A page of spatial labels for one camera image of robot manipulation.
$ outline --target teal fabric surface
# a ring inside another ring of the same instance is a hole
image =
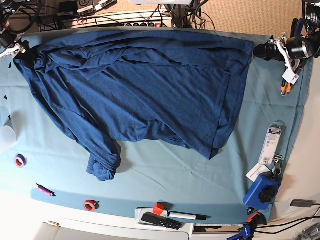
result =
[[[99,30],[53,31],[25,39],[33,47],[65,35]],[[269,39],[259,35],[202,32],[255,44]],[[168,210],[210,216],[207,221],[194,221],[206,224],[246,222],[247,207],[242,201],[253,184],[246,174],[257,164],[267,128],[274,121],[284,123],[277,153],[283,155],[286,166],[301,122],[312,71],[310,61],[291,93],[281,97],[283,63],[254,58],[235,130],[217,156],[206,160],[193,149],[160,140],[118,142],[122,162],[117,177],[100,182],[86,173],[89,153],[53,124],[34,100],[23,76],[14,65],[9,68],[12,61],[9,57],[0,61],[0,118],[4,125],[11,115],[18,140],[0,155],[0,191],[80,210],[84,210],[85,200],[95,200],[99,201],[97,213],[123,217],[134,217],[135,208],[150,208],[155,202],[164,201]],[[27,158],[24,168],[15,166],[13,159],[17,154]],[[54,191],[56,197],[39,192],[35,183]],[[271,206],[264,212],[267,219],[270,212]]]

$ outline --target red tape roll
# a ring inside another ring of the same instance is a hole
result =
[[[94,210],[96,210],[96,201],[93,200],[86,200],[83,204],[83,207],[85,210],[89,211],[89,212],[93,212]]]

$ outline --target tape roll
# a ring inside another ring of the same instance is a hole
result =
[[[18,168],[23,168],[27,162],[26,162],[26,158],[24,156],[22,156],[21,154],[18,154],[14,158],[14,163]]]
[[[95,202],[93,200],[86,200],[83,204],[83,207],[85,210],[87,210],[89,212],[93,212],[94,210],[96,210],[96,204],[97,204],[97,202]]]

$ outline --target blue clamp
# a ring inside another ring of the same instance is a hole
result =
[[[226,240],[241,240],[241,239],[248,239],[251,237],[251,227],[250,225],[246,225],[242,228],[241,233],[229,237]]]

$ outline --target purple tape roll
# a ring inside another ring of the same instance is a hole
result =
[[[26,165],[26,159],[24,156],[22,156],[21,154],[18,154],[15,158],[14,158],[14,163],[18,168],[23,168]]]

